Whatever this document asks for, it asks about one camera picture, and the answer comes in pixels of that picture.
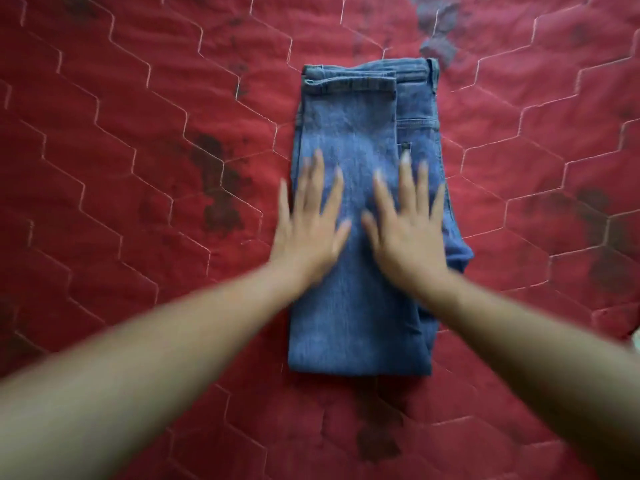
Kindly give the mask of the red quilted bedspread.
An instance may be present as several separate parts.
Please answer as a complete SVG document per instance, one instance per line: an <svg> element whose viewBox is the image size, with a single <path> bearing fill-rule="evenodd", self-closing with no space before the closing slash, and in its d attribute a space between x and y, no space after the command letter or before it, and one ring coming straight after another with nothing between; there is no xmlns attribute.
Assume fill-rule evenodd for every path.
<svg viewBox="0 0 640 480"><path fill-rule="evenodd" d="M640 327L640 0L0 0L0 378L268 257L305 64L436 57L466 274ZM117 480L597 480L462 340L290 371L276 316Z"/></svg>

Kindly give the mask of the person's right hand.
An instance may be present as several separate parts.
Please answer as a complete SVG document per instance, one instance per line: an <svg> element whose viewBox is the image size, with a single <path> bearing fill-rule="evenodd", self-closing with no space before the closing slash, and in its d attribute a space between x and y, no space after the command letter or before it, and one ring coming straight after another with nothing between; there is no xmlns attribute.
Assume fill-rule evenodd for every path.
<svg viewBox="0 0 640 480"><path fill-rule="evenodd" d="M445 259L442 227L431 223L429 172L419 164L415 183L415 214L401 215L380 171L373 177L376 217L385 220L385 251L374 257L384 276L398 289L420 301L444 290L451 276Z"/></svg>

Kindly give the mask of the blue denim jeans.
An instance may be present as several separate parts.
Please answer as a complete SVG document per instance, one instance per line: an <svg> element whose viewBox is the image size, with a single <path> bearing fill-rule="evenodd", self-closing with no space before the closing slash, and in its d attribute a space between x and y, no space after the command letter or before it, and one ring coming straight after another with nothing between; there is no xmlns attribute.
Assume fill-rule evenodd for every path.
<svg viewBox="0 0 640 480"><path fill-rule="evenodd" d="M429 169L429 203L445 183L435 58L382 59L354 67L305 65L291 158L295 191L303 157L323 152L345 190L339 221L352 227L328 275L291 307L290 370L336 376L428 376L438 322L396 289L376 265L361 226L376 213L372 178L379 169L397 201L398 165L408 151Z"/></svg>

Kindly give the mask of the person's left forearm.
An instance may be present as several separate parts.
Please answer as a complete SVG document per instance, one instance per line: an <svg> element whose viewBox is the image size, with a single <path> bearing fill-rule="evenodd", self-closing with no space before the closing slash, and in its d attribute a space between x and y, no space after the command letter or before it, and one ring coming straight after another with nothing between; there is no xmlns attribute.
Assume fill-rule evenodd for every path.
<svg viewBox="0 0 640 480"><path fill-rule="evenodd" d="M309 286L276 260L0 381L0 480L109 480Z"/></svg>

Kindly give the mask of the person's right forearm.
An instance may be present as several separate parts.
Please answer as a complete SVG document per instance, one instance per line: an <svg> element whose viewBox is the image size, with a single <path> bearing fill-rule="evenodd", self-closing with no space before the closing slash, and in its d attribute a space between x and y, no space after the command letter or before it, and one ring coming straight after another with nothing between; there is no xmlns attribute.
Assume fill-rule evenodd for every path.
<svg viewBox="0 0 640 480"><path fill-rule="evenodd" d="M640 480L639 354L454 272L415 295L601 479Z"/></svg>

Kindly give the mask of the person's left hand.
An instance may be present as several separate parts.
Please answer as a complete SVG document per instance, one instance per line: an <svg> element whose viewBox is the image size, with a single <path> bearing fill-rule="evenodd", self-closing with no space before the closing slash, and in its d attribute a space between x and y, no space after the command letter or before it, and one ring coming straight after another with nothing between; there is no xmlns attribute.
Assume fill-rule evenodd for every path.
<svg viewBox="0 0 640 480"><path fill-rule="evenodd" d="M276 225L269 258L270 265L277 268L278 276L283 276L286 288L296 296L322 281L337 262L331 259L331 239L335 229L333 222L340 214L344 177L340 167L335 167L328 196L322 197L320 214L308 214L306 190L312 161L313 157L303 161L293 194L291 227Z"/></svg>

